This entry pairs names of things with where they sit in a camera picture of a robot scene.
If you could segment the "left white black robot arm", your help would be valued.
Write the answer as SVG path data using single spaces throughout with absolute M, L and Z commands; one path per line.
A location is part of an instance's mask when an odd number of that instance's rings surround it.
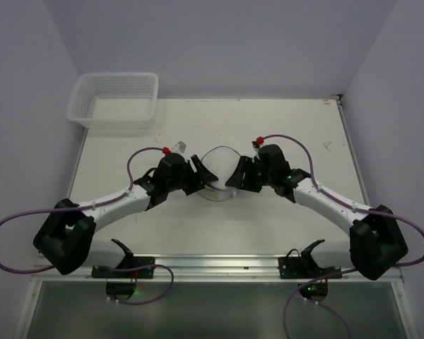
M 33 240 L 34 247 L 62 274 L 81 266 L 127 273 L 136 267 L 131 250 L 117 239 L 100 241 L 95 233 L 128 215 L 142 213 L 166 201 L 169 193 L 196 193 L 218 181 L 197 156 L 185 160 L 168 153 L 158 166 L 129 187 L 80 206 L 66 198 L 49 214 Z

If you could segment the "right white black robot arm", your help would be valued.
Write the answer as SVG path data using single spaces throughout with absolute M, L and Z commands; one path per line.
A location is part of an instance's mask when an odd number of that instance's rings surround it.
M 390 209 L 371 208 L 349 200 L 338 204 L 314 186 L 310 173 L 291 168 L 277 145 L 258 148 L 253 158 L 242 156 L 226 184 L 251 192 L 269 186 L 278 196 L 313 210 L 346 234 L 345 241 L 319 239 L 299 256 L 287 258 L 288 269 L 307 277 L 354 268 L 367 279 L 377 280 L 408 253 Z

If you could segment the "white plastic mesh basket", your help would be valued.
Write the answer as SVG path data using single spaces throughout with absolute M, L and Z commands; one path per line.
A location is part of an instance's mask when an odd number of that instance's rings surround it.
M 85 73 L 73 87 L 66 118 L 87 129 L 148 129 L 155 117 L 158 89 L 154 73 Z

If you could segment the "aluminium mounting rail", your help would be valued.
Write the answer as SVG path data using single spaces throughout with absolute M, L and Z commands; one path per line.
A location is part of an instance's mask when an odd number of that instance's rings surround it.
M 149 256 L 155 263 L 164 265 L 174 273 L 175 282 L 179 283 L 304 283 L 311 278 L 281 279 L 278 257 L 281 254 L 269 255 L 189 255 L 189 254 L 136 254 L 135 256 Z M 89 281 L 93 280 L 92 267 L 83 266 L 69 275 L 61 275 L 57 270 L 49 270 L 30 276 L 31 280 L 42 281 Z M 397 283 L 403 282 L 400 269 L 392 268 L 376 281 L 364 278 L 359 273 L 342 273 L 342 277 L 328 278 L 328 281 L 338 283 Z M 143 279 L 144 282 L 169 282 L 170 274 L 167 270 L 157 267 L 153 271 L 152 279 Z

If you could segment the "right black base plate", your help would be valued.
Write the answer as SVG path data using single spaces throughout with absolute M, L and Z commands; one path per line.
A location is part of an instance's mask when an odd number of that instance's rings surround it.
M 297 249 L 278 258 L 278 270 L 281 279 L 313 279 L 332 273 L 336 273 L 338 278 L 342 277 L 340 269 L 320 268 L 309 253 L 299 252 Z

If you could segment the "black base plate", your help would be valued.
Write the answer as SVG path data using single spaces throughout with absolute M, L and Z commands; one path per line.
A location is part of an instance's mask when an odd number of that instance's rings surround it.
M 338 278 L 342 277 L 340 269 L 320 268 L 309 253 L 299 252 L 297 249 L 278 258 L 278 270 L 281 279 L 313 279 L 332 273 L 336 273 Z
M 114 272 L 94 266 L 91 277 L 103 279 L 152 279 L 155 269 L 153 264 L 155 264 L 155 258 L 152 256 L 127 257 L 117 266 L 117 269 L 126 270 L 126 272 Z

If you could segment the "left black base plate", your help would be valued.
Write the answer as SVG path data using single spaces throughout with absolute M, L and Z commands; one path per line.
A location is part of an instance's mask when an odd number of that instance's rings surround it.
M 117 269 L 126 270 L 126 272 L 114 272 L 94 266 L 91 277 L 103 279 L 152 279 L 155 269 L 153 264 L 155 264 L 155 258 L 152 256 L 127 257 L 117 266 Z

